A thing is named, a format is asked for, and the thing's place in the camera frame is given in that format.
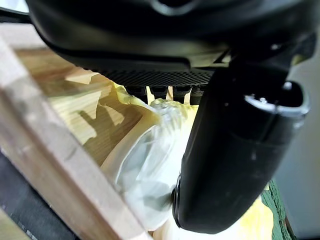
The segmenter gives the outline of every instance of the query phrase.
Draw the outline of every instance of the wooden board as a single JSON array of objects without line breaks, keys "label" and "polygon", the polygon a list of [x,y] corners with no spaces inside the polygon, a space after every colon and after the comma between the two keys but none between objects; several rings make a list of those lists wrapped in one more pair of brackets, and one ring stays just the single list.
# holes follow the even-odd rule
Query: wooden board
[{"label": "wooden board", "polygon": [[0,239],[30,240],[30,238],[0,208]]},{"label": "wooden board", "polygon": [[[10,46],[10,38],[0,39],[0,146],[11,162],[81,239],[149,239],[39,88],[53,83],[41,83],[48,78],[39,69],[33,73],[39,86],[35,84]],[[18,51],[24,61],[24,50]],[[66,66],[59,73],[59,66],[49,79],[56,80],[73,68]],[[60,97],[54,87],[42,89],[48,96]]]}]

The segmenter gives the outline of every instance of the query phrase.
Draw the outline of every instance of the textured black surface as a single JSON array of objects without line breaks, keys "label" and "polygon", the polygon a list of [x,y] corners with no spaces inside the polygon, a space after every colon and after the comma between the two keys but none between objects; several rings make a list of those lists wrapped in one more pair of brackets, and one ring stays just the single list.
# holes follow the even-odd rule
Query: textured black surface
[{"label": "textured black surface", "polygon": [[213,74],[212,71],[192,70],[181,71],[134,71],[110,70],[97,72],[124,86],[184,86],[207,84]]},{"label": "textured black surface", "polygon": [[78,240],[1,152],[0,206],[31,239]]}]

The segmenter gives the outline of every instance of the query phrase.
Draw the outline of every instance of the white wall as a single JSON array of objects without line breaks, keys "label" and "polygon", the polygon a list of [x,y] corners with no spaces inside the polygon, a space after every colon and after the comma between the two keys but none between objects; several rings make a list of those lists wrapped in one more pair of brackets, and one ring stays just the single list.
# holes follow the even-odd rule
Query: white wall
[{"label": "white wall", "polygon": [[320,237],[320,34],[315,56],[292,70],[311,96],[311,112],[275,180],[298,239]]}]

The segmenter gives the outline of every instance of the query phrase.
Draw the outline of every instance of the green fabric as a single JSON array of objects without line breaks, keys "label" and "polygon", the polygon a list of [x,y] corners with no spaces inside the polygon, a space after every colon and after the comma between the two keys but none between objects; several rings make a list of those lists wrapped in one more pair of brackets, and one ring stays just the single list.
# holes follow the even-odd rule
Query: green fabric
[{"label": "green fabric", "polygon": [[285,225],[286,212],[275,181],[270,181],[269,190],[263,191],[262,202],[273,213],[272,240],[292,240]]}]

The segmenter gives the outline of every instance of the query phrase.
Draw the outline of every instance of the plastic bag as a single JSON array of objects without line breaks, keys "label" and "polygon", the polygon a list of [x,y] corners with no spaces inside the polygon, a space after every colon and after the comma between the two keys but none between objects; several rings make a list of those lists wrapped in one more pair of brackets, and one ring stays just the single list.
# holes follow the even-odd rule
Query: plastic bag
[{"label": "plastic bag", "polygon": [[135,105],[141,120],[117,144],[101,166],[148,231],[172,215],[171,194],[197,106],[156,99],[150,106],[116,86],[119,101]]},{"label": "plastic bag", "polygon": [[153,233],[154,240],[271,240],[274,226],[272,211],[261,197],[231,227],[217,234],[203,234],[179,228],[171,216]]}]

